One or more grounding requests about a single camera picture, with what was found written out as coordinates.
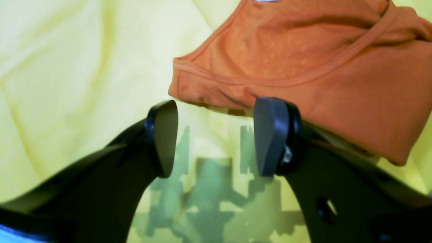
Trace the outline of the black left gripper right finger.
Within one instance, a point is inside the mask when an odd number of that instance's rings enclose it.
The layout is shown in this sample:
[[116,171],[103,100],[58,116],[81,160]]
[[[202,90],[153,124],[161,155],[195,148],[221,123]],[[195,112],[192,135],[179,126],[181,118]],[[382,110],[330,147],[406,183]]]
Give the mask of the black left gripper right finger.
[[430,243],[431,198],[305,124],[295,104],[259,97],[260,176],[293,190],[312,243]]

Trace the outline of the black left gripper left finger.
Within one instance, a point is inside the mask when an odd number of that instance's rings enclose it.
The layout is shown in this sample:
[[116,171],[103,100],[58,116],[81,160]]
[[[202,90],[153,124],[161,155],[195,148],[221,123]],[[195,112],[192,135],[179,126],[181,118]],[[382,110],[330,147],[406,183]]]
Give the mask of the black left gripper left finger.
[[1,204],[2,243],[125,243],[146,188],[174,166],[178,109],[153,106],[104,148]]

